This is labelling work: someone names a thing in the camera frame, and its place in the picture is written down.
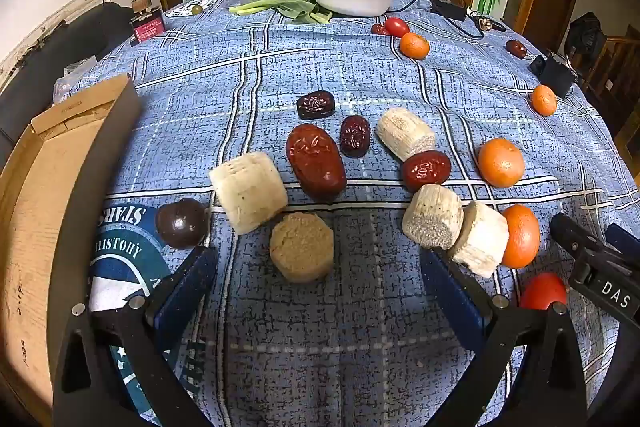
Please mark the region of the large orange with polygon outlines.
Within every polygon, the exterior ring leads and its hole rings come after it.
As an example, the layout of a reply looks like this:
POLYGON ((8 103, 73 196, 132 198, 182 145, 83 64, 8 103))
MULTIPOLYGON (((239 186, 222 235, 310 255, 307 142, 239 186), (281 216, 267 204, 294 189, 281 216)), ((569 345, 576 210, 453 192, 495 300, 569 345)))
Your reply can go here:
POLYGON ((502 264, 510 269, 524 268, 538 254, 540 245, 538 220, 535 213, 523 205, 506 208, 502 215, 506 218, 509 229, 509 240, 502 264))
POLYGON ((496 138, 480 148, 478 168, 487 183, 506 188, 521 180, 525 161, 521 151, 512 142, 496 138))

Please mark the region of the dark purple plum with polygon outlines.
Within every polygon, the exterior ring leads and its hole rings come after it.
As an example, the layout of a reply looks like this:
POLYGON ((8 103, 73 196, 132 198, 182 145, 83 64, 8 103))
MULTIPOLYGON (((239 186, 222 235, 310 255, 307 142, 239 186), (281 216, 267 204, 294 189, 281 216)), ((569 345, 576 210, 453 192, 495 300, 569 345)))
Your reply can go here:
POLYGON ((165 204, 157 209, 155 226, 160 238, 172 248, 196 246, 206 235, 205 209, 193 198, 165 204))

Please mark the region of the large red jujube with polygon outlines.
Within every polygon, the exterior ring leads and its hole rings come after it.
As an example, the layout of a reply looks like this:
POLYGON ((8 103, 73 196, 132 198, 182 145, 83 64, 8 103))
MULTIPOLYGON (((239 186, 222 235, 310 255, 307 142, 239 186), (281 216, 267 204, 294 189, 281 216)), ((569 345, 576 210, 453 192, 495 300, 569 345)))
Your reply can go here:
POLYGON ((332 202, 346 187, 346 172, 333 139, 314 124, 300 124, 285 152, 303 191, 317 202, 332 202))

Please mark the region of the small orange far right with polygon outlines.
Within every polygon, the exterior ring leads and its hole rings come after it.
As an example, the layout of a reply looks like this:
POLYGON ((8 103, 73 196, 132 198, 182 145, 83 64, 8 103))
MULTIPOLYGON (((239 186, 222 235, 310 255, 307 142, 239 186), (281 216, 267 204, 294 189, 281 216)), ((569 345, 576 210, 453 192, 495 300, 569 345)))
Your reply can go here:
POLYGON ((539 115, 544 117, 553 115, 558 107, 555 93, 544 84, 540 84, 533 90, 530 95, 530 104, 539 115))

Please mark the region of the black small box device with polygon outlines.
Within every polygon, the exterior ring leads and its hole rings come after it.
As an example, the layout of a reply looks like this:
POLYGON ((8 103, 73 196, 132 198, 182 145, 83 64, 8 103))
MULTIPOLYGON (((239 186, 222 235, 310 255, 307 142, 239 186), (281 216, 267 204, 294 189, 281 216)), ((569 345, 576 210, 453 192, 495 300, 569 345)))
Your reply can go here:
POLYGON ((566 98, 578 79, 578 74, 568 58, 556 53, 536 56, 528 65, 528 69, 541 84, 550 88, 559 98, 566 98))

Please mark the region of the dark jujube far right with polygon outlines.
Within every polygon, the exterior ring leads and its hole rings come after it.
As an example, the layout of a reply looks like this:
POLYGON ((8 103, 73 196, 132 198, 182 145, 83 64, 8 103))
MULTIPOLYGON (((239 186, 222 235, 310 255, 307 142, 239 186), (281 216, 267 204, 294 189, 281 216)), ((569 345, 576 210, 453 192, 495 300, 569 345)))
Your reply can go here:
POLYGON ((527 55, 526 46, 524 46, 521 41, 514 39, 508 40, 504 47, 509 53, 511 53, 516 58, 519 58, 520 60, 524 60, 527 55))

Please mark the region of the cardboard tray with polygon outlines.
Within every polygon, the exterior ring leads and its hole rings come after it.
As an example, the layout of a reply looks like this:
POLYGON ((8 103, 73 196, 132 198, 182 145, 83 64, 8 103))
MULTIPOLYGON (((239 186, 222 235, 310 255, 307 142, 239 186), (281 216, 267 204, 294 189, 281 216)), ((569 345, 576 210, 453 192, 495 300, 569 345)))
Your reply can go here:
POLYGON ((84 300, 106 190, 140 114, 128 75, 32 118, 1 173, 1 393, 52 423, 53 377, 84 300))

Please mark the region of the dark jujube middle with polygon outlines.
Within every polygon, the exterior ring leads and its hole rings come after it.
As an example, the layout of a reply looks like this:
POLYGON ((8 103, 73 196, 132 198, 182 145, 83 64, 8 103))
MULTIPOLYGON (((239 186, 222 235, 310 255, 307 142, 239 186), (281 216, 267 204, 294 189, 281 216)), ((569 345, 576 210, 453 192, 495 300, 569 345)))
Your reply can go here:
POLYGON ((367 154, 371 143, 369 121, 360 115, 346 117, 341 124, 340 149, 349 158, 361 158, 367 154))

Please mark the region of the small orange far top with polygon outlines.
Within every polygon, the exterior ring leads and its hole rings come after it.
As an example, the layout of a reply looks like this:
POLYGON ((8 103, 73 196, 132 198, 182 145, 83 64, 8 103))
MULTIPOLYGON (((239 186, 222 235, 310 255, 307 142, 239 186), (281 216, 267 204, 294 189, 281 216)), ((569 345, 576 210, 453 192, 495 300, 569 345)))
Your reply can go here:
POLYGON ((405 57, 421 61, 430 53, 431 46, 422 36, 414 32, 406 32, 400 38, 399 51, 405 57))

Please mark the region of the blue plaid tablecloth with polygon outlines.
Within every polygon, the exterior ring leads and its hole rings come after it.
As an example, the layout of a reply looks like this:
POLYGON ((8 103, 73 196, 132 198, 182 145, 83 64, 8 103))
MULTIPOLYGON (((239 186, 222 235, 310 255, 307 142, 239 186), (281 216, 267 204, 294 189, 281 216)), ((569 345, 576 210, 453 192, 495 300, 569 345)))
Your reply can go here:
POLYGON ((122 43, 78 81, 79 89, 120 74, 142 111, 108 190, 91 263, 95 307, 147 294, 183 254, 158 238, 152 213, 191 197, 212 214, 206 244, 218 263, 212 291, 169 360, 218 426, 421 426, 472 360, 424 291, 419 248, 402 233, 411 196, 399 160, 373 141, 345 158, 345 190, 316 202, 299 186, 285 142, 298 125, 297 100, 334 95, 320 121, 337 136, 343 120, 376 124, 402 107, 425 121, 451 161, 449 190, 495 210, 523 205, 546 227, 559 212, 594 234, 611 223, 639 228, 639 192, 608 128, 578 89, 550 117, 529 104, 537 80, 506 52, 506 35, 471 38, 427 0, 396 0, 431 46, 422 61, 401 55, 367 18, 296 25, 277 12, 229 12, 227 0, 198 0, 165 14, 165 31, 122 43), (513 186, 487 183, 480 148, 507 139, 525 171, 513 186), (292 284, 269 256, 271 229, 236 235, 209 173, 245 153, 264 152, 280 172, 288 208, 333 230, 332 272, 292 284))

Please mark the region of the red cherry tomato far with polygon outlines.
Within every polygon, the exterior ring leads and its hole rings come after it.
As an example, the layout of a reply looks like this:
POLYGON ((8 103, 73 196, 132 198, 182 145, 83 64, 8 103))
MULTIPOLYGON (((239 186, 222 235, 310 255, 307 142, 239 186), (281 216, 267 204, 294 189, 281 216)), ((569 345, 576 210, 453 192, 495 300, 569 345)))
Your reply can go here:
POLYGON ((410 31, 408 24, 399 17, 389 17, 384 23, 385 31, 394 37, 401 38, 410 31))

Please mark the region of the dark jujube top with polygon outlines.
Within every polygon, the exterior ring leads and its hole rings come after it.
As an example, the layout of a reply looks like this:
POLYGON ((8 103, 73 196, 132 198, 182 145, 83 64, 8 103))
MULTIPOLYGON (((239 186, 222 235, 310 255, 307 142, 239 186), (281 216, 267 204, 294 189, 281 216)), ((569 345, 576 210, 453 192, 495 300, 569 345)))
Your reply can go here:
POLYGON ((297 100, 296 110, 303 120, 326 118, 335 113, 335 98, 326 90, 310 92, 297 100))

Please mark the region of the small dark jujube far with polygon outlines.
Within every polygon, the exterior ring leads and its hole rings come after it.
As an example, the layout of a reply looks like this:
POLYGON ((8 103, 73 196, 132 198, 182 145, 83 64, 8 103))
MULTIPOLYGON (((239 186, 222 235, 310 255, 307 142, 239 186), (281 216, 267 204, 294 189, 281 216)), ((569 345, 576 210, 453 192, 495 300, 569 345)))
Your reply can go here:
POLYGON ((386 28, 382 24, 374 24, 371 27, 371 32, 372 32, 372 34, 375 34, 375 35, 386 35, 387 34, 386 28))

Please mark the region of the pink perfume box bottle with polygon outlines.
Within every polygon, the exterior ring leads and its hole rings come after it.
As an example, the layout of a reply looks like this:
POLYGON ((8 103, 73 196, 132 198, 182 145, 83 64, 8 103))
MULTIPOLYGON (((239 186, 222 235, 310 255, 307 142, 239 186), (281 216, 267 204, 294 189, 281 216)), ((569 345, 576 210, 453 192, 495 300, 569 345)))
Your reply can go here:
POLYGON ((130 20, 130 26, 135 43, 145 42, 165 31, 162 9, 152 5, 152 0, 134 0, 131 2, 131 9, 134 16, 130 20))

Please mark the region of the green leafy vegetable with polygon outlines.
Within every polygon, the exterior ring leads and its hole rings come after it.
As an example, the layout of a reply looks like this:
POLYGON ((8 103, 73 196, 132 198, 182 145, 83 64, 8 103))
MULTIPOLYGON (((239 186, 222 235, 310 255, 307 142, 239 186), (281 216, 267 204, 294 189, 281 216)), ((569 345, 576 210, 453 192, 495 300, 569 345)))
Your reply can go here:
POLYGON ((267 10, 275 10, 296 24, 327 24, 333 18, 333 12, 317 0, 254 0, 232 6, 229 12, 245 16, 267 10))

